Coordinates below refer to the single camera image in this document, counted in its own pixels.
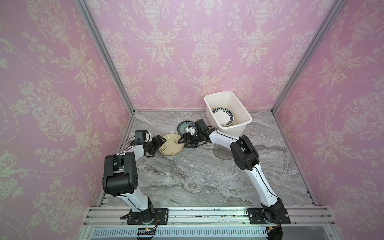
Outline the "white plate red green rim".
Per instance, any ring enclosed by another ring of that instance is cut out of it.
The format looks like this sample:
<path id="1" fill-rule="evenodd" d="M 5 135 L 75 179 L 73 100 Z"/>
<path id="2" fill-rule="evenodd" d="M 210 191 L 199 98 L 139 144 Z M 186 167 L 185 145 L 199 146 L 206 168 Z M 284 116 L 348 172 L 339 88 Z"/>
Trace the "white plate red green rim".
<path id="1" fill-rule="evenodd" d="M 234 123 L 235 116 L 229 109 L 215 108 L 212 112 L 220 126 L 229 127 Z"/>

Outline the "cream plate with plant motif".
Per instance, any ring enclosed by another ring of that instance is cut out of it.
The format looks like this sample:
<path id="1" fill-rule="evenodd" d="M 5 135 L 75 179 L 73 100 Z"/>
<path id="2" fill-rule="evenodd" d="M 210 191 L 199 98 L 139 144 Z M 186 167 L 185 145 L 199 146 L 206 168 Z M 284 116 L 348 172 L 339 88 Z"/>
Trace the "cream plate with plant motif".
<path id="1" fill-rule="evenodd" d="M 165 156 L 175 156 L 184 149 L 184 144 L 179 144 L 181 135 L 175 133 L 169 133 L 163 136 L 166 142 L 160 147 L 159 151 Z"/>

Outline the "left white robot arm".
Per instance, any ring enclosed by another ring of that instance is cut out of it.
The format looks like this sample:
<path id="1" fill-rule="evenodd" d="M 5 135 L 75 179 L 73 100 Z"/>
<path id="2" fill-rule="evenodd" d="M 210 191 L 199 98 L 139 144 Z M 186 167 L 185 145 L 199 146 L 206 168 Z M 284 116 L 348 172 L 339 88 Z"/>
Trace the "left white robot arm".
<path id="1" fill-rule="evenodd" d="M 102 186 L 105 194 L 121 198 L 129 213 L 120 217 L 128 225 L 157 224 L 159 218 L 149 197 L 139 188 L 137 160 L 151 158 L 165 144 L 160 135 L 152 137 L 147 130 L 135 131 L 132 142 L 120 153 L 105 157 Z"/>

